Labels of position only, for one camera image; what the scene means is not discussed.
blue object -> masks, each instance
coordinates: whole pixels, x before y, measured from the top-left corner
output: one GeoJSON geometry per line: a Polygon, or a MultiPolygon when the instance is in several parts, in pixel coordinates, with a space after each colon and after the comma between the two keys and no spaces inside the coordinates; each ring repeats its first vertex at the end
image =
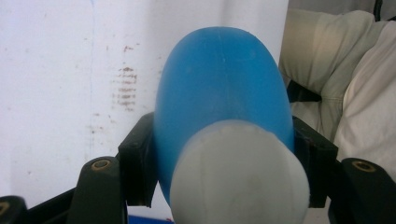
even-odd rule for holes
{"type": "Polygon", "coordinates": [[[151,219],[147,217],[128,216],[128,223],[129,224],[173,224],[174,222],[151,219]]]}
{"type": "Polygon", "coordinates": [[[194,31],[171,52],[157,95],[154,139],[160,183],[168,203],[172,174],[183,146],[205,126],[226,119],[255,123],[293,151],[288,97],[264,44],[235,28],[194,31]]]}

white wall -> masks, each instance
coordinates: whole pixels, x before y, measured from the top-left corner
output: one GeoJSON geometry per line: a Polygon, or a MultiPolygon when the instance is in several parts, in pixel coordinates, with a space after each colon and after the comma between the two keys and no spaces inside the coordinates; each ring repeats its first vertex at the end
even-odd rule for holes
{"type": "MultiPolygon", "coordinates": [[[[154,110],[163,64],[195,29],[229,25],[278,58],[288,1],[0,1],[0,196],[29,207],[78,181],[82,165],[114,156],[154,110]]],[[[157,191],[153,210],[167,218],[157,191]]]]}

white cloth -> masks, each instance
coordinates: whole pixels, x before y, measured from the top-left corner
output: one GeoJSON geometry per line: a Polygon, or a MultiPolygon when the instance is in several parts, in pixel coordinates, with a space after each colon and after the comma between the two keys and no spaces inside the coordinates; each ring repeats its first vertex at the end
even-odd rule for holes
{"type": "Polygon", "coordinates": [[[396,22],[389,22],[353,73],[334,143],[339,158],[382,166],[396,181],[396,22]]]}
{"type": "Polygon", "coordinates": [[[363,11],[330,15],[290,9],[279,69],[322,98],[319,103],[293,104],[293,115],[333,141],[353,71],[385,24],[363,11]]]}

brown stain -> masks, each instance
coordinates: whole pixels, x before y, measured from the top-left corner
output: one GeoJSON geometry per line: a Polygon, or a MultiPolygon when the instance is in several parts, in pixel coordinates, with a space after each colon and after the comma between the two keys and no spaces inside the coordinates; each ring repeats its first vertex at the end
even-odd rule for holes
{"type": "Polygon", "coordinates": [[[107,130],[104,125],[96,124],[96,125],[88,125],[86,128],[89,130],[90,134],[92,135],[92,140],[94,140],[94,135],[96,134],[106,134],[107,130]]]}
{"type": "Polygon", "coordinates": [[[122,69],[122,71],[124,71],[124,72],[132,72],[132,71],[134,71],[134,69],[133,69],[133,68],[130,68],[130,67],[124,67],[124,68],[122,69]]]}
{"type": "Polygon", "coordinates": [[[124,53],[125,53],[126,51],[128,51],[128,50],[133,50],[133,48],[131,48],[131,47],[129,47],[129,46],[125,46],[125,48],[124,48],[124,53]]]}
{"type": "Polygon", "coordinates": [[[115,86],[112,93],[112,109],[123,108],[125,111],[134,111],[137,74],[131,66],[124,66],[111,81],[115,86]]]}

white cap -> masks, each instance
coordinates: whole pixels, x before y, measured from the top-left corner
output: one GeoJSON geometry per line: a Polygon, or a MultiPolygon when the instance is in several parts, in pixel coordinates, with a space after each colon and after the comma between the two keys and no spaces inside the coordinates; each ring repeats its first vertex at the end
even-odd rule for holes
{"type": "Polygon", "coordinates": [[[308,203],[297,158],[275,135],[241,120],[190,139],[170,192],[176,224],[302,223],[308,203]]]}

